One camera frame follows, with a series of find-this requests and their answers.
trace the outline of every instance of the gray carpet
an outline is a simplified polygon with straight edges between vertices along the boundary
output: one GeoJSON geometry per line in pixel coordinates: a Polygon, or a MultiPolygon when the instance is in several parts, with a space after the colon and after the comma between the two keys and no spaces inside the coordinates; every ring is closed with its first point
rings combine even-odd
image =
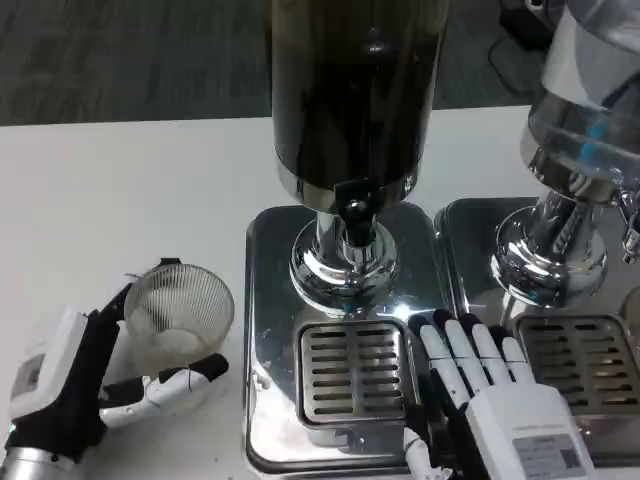
{"type": "MultiPolygon", "coordinates": [[[[530,101],[544,55],[501,41],[505,87],[498,16],[453,1],[436,108],[530,101]]],[[[262,19],[263,0],[4,0],[0,125],[268,115],[262,19]]]]}

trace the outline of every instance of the white table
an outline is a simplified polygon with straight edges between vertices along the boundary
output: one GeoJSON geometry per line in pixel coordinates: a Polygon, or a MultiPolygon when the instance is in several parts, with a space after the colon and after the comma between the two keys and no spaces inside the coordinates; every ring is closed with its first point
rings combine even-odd
{"type": "MultiPolygon", "coordinates": [[[[527,111],[434,112],[410,201],[433,216],[457,198],[541,192],[519,157],[527,111]]],[[[295,203],[276,175],[270,119],[7,127],[0,152],[0,422],[34,325],[65,302],[101,307],[123,273],[179,256],[233,292],[230,371],[196,414],[110,432],[91,478],[255,478],[241,455],[245,230],[261,210],[295,203]]]]}

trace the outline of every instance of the dark liquid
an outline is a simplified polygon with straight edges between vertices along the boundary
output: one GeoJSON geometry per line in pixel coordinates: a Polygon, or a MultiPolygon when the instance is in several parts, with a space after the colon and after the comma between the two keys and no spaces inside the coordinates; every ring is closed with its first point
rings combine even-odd
{"type": "Polygon", "coordinates": [[[448,0],[272,0],[276,150],[317,187],[420,161],[448,0]]]}

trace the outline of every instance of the robotic hand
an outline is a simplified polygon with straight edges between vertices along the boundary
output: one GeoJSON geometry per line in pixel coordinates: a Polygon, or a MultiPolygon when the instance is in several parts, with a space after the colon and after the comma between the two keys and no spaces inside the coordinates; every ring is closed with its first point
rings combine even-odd
{"type": "Polygon", "coordinates": [[[32,343],[11,392],[12,428],[0,479],[76,477],[76,464],[108,427],[161,414],[227,371],[226,359],[214,354],[164,370],[155,380],[103,385],[130,286],[101,312],[85,316],[67,308],[55,331],[32,343]]]}
{"type": "Polygon", "coordinates": [[[414,316],[409,326],[425,347],[459,467],[433,461],[442,455],[430,452],[432,432],[410,406],[404,444],[414,478],[447,480],[456,472],[473,480],[597,478],[566,401],[536,383],[515,338],[490,332],[474,315],[456,320],[443,310],[432,322],[414,316]]]}

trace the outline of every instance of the black cable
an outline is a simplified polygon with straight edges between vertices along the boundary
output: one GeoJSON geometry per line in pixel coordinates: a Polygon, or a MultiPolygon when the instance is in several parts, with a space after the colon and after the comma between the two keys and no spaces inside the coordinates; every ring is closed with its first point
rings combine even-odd
{"type": "Polygon", "coordinates": [[[496,63],[493,61],[493,53],[495,52],[496,48],[498,48],[505,40],[513,40],[513,39],[507,35],[504,37],[500,37],[496,41],[494,41],[489,47],[489,50],[487,51],[487,61],[489,62],[489,65],[491,66],[491,68],[493,68],[493,71],[496,73],[496,75],[500,79],[500,83],[502,83],[504,88],[509,90],[509,92],[512,93],[513,95],[516,95],[519,97],[521,96],[530,97],[536,93],[535,90],[520,90],[519,88],[516,88],[513,85],[511,85],[511,83],[509,83],[507,78],[504,76],[504,74],[500,71],[496,63]]]}

